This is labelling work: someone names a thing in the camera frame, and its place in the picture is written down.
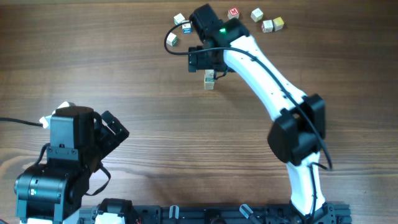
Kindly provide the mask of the white block teal side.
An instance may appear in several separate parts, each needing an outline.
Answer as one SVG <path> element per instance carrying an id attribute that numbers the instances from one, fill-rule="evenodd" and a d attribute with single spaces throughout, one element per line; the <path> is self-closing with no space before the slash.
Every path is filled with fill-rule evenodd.
<path id="1" fill-rule="evenodd" d="M 214 70 L 205 70 L 205 82 L 214 82 L 215 79 L 215 71 Z"/>

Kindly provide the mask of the blue top block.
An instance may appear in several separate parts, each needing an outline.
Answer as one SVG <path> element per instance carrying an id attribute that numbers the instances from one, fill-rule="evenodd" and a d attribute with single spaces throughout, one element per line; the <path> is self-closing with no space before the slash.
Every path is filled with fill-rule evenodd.
<path id="1" fill-rule="evenodd" d="M 204 82 L 204 88 L 214 88 L 214 82 Z"/>

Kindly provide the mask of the red letter M block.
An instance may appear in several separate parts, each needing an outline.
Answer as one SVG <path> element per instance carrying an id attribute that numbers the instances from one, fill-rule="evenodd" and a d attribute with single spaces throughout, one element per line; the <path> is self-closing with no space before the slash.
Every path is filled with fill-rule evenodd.
<path id="1" fill-rule="evenodd" d="M 240 15 L 240 11 L 236 7 L 233 7 L 228 10 L 228 19 L 232 19 L 232 18 L 238 19 L 239 15 Z"/>

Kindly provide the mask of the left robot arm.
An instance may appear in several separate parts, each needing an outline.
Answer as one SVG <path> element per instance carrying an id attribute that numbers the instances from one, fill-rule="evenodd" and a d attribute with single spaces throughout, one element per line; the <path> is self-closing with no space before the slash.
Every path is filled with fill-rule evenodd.
<path id="1" fill-rule="evenodd" d="M 129 136 L 109 111 L 99 114 L 86 106 L 66 105 L 49 116 L 50 141 L 14 185 L 16 217 L 63 223 L 81 207 L 90 177 L 107 173 L 102 160 Z"/>

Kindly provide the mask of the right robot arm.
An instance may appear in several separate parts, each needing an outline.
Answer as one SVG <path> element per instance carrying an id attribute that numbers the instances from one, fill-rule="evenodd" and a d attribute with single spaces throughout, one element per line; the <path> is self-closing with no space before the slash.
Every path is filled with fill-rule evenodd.
<path id="1" fill-rule="evenodd" d="M 189 72 L 236 72 L 249 85 L 273 122 L 267 141 L 287 166 L 290 202 L 299 214 L 313 218 L 325 203 L 315 167 L 325 147 L 325 102 L 291 84 L 261 52 L 239 19 L 223 22 L 205 4 L 188 20 L 202 42 L 188 50 Z"/>

